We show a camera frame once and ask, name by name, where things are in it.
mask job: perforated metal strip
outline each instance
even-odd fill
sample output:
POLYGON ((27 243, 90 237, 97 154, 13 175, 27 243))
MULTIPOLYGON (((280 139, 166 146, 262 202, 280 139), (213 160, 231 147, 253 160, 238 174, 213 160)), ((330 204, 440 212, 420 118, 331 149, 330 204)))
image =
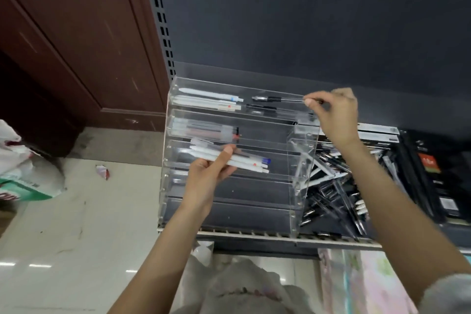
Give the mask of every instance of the perforated metal strip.
POLYGON ((170 40, 170 32, 167 24, 167 16, 164 9, 165 0, 150 0, 150 5, 154 15, 154 21, 157 26, 159 34, 160 46, 162 48, 162 55, 165 59, 165 67, 170 82, 173 80, 175 73, 175 64, 173 60, 172 43, 170 40))

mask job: sleeve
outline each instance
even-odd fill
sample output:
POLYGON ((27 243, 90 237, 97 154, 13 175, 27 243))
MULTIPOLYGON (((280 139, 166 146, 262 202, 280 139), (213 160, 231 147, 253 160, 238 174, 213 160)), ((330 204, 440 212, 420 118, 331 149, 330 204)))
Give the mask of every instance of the sleeve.
POLYGON ((471 314, 471 275, 451 275, 428 288, 420 314, 471 314))

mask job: person's right hand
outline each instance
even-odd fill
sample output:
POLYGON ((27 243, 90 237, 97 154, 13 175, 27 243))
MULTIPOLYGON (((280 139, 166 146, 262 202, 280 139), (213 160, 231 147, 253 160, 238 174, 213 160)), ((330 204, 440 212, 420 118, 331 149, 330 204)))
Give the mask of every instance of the person's right hand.
POLYGON ((357 130, 358 103, 351 88, 313 92, 303 99, 306 106, 317 114, 323 132, 338 150, 361 142, 357 130), (325 110, 316 99, 329 102, 330 110, 325 110))

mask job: barcode label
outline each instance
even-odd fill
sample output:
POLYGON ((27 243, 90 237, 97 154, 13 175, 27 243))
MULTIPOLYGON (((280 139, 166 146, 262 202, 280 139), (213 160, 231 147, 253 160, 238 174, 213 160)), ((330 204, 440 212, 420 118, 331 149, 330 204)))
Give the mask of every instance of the barcode label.
POLYGON ((458 211, 458 207, 452 198, 440 198, 440 202, 445 210, 458 211))

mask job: floor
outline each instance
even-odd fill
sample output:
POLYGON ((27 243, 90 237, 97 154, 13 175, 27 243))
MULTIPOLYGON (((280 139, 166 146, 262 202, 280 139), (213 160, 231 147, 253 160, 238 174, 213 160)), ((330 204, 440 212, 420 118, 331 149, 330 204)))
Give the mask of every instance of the floor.
MULTIPOLYGON (((67 191, 20 206, 0 238, 1 313, 108 311, 157 238, 163 136, 138 133, 86 129, 74 158, 63 160, 67 191), (108 181, 98 164, 108 167, 108 181)), ((303 288, 323 313, 317 261, 250 259, 303 288)))

